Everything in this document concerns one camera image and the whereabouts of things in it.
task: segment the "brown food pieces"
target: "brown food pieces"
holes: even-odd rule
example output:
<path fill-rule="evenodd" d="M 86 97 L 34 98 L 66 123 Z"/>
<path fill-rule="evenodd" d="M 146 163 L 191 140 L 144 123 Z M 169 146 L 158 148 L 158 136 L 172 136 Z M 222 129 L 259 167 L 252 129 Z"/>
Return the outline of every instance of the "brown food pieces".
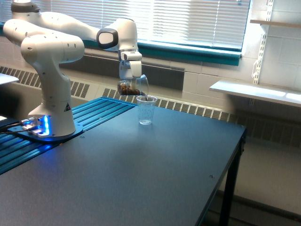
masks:
<path fill-rule="evenodd" d="M 128 86 L 126 85 L 120 85 L 118 84 L 118 92 L 120 95 L 140 95 L 141 92 L 138 89 L 130 89 Z"/>

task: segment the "window sill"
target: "window sill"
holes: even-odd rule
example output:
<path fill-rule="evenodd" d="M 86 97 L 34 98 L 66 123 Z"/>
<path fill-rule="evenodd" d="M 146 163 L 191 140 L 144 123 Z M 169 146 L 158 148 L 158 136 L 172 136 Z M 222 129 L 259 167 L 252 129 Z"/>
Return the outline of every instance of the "window sill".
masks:
<path fill-rule="evenodd" d="M 0 23 L 0 36 L 3 36 L 3 25 Z M 97 43 L 92 41 L 84 41 L 86 48 L 99 48 Z M 224 65 L 238 66 L 241 57 L 240 52 L 217 50 L 210 48 L 182 47 L 179 45 L 139 42 L 139 52 L 145 57 L 158 57 L 161 59 L 175 61 L 199 61 L 210 62 Z"/>

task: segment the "window blinds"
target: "window blinds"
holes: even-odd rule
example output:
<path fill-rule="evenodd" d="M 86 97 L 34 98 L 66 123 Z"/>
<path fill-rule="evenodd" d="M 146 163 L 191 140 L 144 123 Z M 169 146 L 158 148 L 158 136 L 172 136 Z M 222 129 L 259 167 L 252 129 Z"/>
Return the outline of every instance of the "window blinds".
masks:
<path fill-rule="evenodd" d="M 117 18 L 137 24 L 138 39 L 189 46 L 241 49 L 250 0 L 33 0 L 41 11 L 73 16 L 95 27 Z M 1 20 L 11 17 L 2 0 Z"/>

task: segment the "blue aluminum rail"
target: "blue aluminum rail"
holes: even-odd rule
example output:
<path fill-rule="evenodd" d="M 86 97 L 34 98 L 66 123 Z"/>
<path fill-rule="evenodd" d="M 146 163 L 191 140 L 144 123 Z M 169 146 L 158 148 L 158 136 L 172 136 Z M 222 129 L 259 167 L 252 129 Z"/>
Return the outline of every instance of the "blue aluminum rail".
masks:
<path fill-rule="evenodd" d="M 74 121 L 81 123 L 84 132 L 135 107 L 135 104 L 101 97 L 72 109 Z M 0 175 L 22 163 L 58 146 L 27 140 L 17 135 L 0 135 Z"/>

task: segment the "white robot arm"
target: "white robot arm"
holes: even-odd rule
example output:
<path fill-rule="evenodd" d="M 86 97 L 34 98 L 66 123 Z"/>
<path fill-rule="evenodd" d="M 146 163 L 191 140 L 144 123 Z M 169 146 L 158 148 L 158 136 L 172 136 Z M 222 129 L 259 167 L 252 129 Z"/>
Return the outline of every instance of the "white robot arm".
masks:
<path fill-rule="evenodd" d="M 30 0 L 14 0 L 11 10 L 14 19 L 76 35 L 82 40 L 97 41 L 100 48 L 118 52 L 120 78 L 140 78 L 142 55 L 138 52 L 137 28 L 134 21 L 120 18 L 111 25 L 99 29 L 62 13 L 41 13 L 40 8 Z"/>
<path fill-rule="evenodd" d="M 70 80 L 60 72 L 59 64 L 82 58 L 82 40 L 97 41 L 101 48 L 117 51 L 120 78 L 142 77 L 142 55 L 138 52 L 134 21 L 117 19 L 110 26 L 97 29 L 64 14 L 41 13 L 30 0 L 14 0 L 11 10 L 13 19 L 5 23 L 4 34 L 21 46 L 22 56 L 36 69 L 41 80 L 42 103 L 28 115 L 41 120 L 40 128 L 31 131 L 33 134 L 64 137 L 75 131 L 69 106 Z"/>
<path fill-rule="evenodd" d="M 60 72 L 59 64 L 83 57 L 83 41 L 69 35 L 29 22 L 12 19 L 4 24 L 5 36 L 21 46 L 23 58 L 37 71 L 42 86 L 42 103 L 28 117 L 41 118 L 41 128 L 32 133 L 39 137 L 62 137 L 75 131 L 71 100 L 70 80 Z"/>

